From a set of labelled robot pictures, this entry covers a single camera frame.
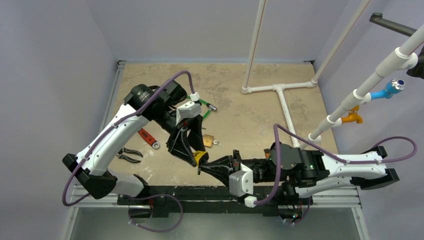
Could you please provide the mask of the silver key pair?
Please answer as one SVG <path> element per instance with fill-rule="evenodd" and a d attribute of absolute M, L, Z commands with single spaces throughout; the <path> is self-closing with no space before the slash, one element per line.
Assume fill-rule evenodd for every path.
<path fill-rule="evenodd" d="M 213 143 L 214 145 L 216 145 L 216 146 L 219 146 L 219 147 L 221 147 L 221 148 L 224 148 L 224 147 L 222 146 L 221 142 L 220 142 L 220 141 L 218 141 L 218 140 L 213 140 L 213 141 L 212 141 L 212 143 Z"/>

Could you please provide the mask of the large brass padlock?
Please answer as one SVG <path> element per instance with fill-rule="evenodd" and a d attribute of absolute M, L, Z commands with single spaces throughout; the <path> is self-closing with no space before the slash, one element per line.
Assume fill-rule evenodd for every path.
<path fill-rule="evenodd" d="M 202 133 L 202 140 L 203 140 L 203 145 L 207 148 L 211 148 L 213 145 L 213 142 L 215 140 L 215 137 L 213 135 L 207 134 L 207 133 Z"/>

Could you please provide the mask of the small yellow padlock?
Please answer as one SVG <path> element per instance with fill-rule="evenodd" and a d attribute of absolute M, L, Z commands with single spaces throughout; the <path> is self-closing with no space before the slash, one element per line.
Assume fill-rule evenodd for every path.
<path fill-rule="evenodd" d="M 207 151 L 197 150 L 193 153 L 194 161 L 196 166 L 199 167 L 202 164 L 205 164 L 209 160 L 209 153 Z"/>

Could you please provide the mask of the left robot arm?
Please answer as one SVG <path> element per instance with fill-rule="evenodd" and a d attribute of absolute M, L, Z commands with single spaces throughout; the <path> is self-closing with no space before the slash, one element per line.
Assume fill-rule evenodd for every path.
<path fill-rule="evenodd" d="M 156 122 L 169 134 L 168 152 L 197 167 L 209 157 L 203 143 L 201 104 L 198 92 L 188 94 L 176 81 L 161 86 L 139 84 L 124 98 L 108 126 L 82 151 L 66 154 L 62 161 L 90 197 L 123 194 L 142 205 L 149 199 L 144 179 L 113 173 L 110 163 L 137 132 Z"/>

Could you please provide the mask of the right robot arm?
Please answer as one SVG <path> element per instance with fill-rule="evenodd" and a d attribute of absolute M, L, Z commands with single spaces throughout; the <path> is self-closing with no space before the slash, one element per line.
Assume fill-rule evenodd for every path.
<path fill-rule="evenodd" d="M 288 204 L 331 189 L 358 186 L 361 190 L 384 188 L 397 181 L 395 169 L 381 161 L 382 146 L 357 155 L 346 155 L 345 162 L 319 150 L 306 150 L 281 143 L 272 145 L 267 158 L 242 159 L 239 151 L 208 162 L 197 158 L 198 170 L 222 182 L 236 197 L 252 195 L 253 185 L 272 183 L 279 177 L 280 196 Z"/>

